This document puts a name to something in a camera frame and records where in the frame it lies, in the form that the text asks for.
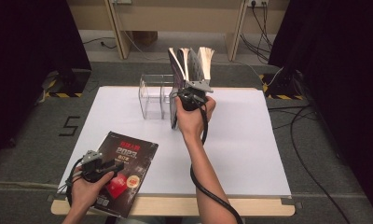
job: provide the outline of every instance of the hand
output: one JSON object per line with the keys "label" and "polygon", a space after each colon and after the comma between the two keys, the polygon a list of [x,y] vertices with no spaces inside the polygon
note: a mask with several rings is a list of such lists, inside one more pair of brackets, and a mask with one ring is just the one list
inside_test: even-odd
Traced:
{"label": "hand", "polygon": [[[81,167],[77,167],[75,173],[80,170]],[[90,183],[80,175],[75,176],[73,178],[73,188],[71,191],[73,203],[71,204],[70,211],[63,221],[63,224],[79,223],[96,201],[100,189],[110,181],[113,176],[114,172],[108,172],[96,183]]]}
{"label": "hand", "polygon": [[[80,170],[81,167],[77,167],[75,173]],[[100,189],[102,189],[102,187],[111,180],[113,175],[114,172],[109,172],[95,183],[86,181],[80,175],[75,176],[73,178],[73,188],[71,192],[73,197],[72,206],[74,207],[75,205],[88,210],[94,204],[94,202],[96,202]]]}
{"label": "hand", "polygon": [[[215,109],[216,102],[210,96],[206,96],[206,98],[208,101],[206,103],[206,106],[203,106],[202,109],[206,111],[207,120],[210,121]],[[180,129],[184,138],[197,137],[200,139],[200,135],[204,129],[203,118],[201,117],[200,110],[195,109],[193,111],[185,111],[180,98],[175,97],[174,100],[177,107],[178,128]]]}

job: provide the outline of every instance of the forearm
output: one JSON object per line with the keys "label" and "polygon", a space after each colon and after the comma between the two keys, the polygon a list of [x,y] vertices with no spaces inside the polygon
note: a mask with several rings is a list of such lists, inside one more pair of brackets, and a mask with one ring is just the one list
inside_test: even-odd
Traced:
{"label": "forearm", "polygon": [[62,224],[76,224],[80,223],[82,218],[86,215],[89,208],[86,209],[82,206],[74,206],[70,208],[67,217],[64,219]]}
{"label": "forearm", "polygon": [[[185,136],[185,142],[192,161],[192,169],[195,177],[202,186],[228,203],[228,197],[221,187],[200,138],[198,136],[187,135]],[[236,223],[236,219],[226,208],[198,189],[197,199],[202,223]]]}

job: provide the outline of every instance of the book cover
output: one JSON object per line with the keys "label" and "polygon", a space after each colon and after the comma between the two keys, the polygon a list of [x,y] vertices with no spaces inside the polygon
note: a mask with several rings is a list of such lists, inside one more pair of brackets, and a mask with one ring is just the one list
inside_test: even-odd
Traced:
{"label": "book cover", "polygon": [[176,106],[173,97],[182,89],[192,87],[200,91],[213,92],[210,88],[210,68],[214,50],[200,47],[193,49],[168,49],[170,66],[173,70],[173,88],[170,92],[170,118],[172,129],[176,129]]}
{"label": "book cover", "polygon": [[110,132],[98,152],[103,154],[104,162],[113,159],[124,162],[124,169],[102,188],[92,209],[127,218],[158,146],[156,143]]}
{"label": "book cover", "polygon": [[170,65],[173,70],[173,86],[184,88],[186,81],[204,81],[210,83],[211,59],[214,50],[200,47],[198,53],[193,49],[168,49]]}

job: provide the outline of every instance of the gray floor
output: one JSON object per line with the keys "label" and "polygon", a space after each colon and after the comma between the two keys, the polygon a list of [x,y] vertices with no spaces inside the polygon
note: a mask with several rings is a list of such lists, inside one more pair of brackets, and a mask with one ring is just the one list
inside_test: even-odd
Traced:
{"label": "gray floor", "polygon": [[[81,36],[84,41],[89,41],[112,36],[112,33],[81,31]],[[257,36],[248,37],[251,41],[257,41]],[[115,45],[112,39],[104,41],[108,46]],[[116,49],[102,47],[100,40],[87,44],[92,73],[82,97],[47,98],[35,107],[25,121],[16,136],[17,145],[0,152],[0,223],[61,223],[63,217],[50,213],[50,197],[59,186],[98,87],[136,86],[143,73],[170,74],[168,59],[161,58],[167,58],[168,47],[185,46],[209,46],[215,49],[213,86],[254,87],[261,90],[257,75],[278,70],[261,63],[242,42],[237,63],[228,62],[223,36],[216,34],[187,34],[186,41],[178,33],[159,33],[156,43],[150,47],[139,46],[144,53],[133,48],[126,61],[119,59]],[[308,103],[307,100],[267,100],[268,108]],[[296,113],[298,109],[285,111]],[[297,152],[303,162],[351,223],[373,223],[373,209],[369,201],[349,167],[338,159],[321,121],[317,120],[312,108],[306,109],[303,114],[308,115],[295,122],[293,131]],[[60,136],[60,133],[72,131],[63,128],[70,116],[79,117],[69,122],[69,125],[77,126],[76,134]],[[291,217],[249,217],[246,223],[345,223],[339,210],[312,181],[297,157],[289,125],[294,114],[273,111],[270,117],[297,212]],[[105,217],[88,216],[84,223],[104,221]]]}

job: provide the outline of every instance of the transparent box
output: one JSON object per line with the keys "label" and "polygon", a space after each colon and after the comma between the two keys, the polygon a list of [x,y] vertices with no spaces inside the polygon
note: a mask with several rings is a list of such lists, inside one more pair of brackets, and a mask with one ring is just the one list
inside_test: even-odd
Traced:
{"label": "transparent box", "polygon": [[170,118],[173,75],[141,75],[139,100],[144,119]]}

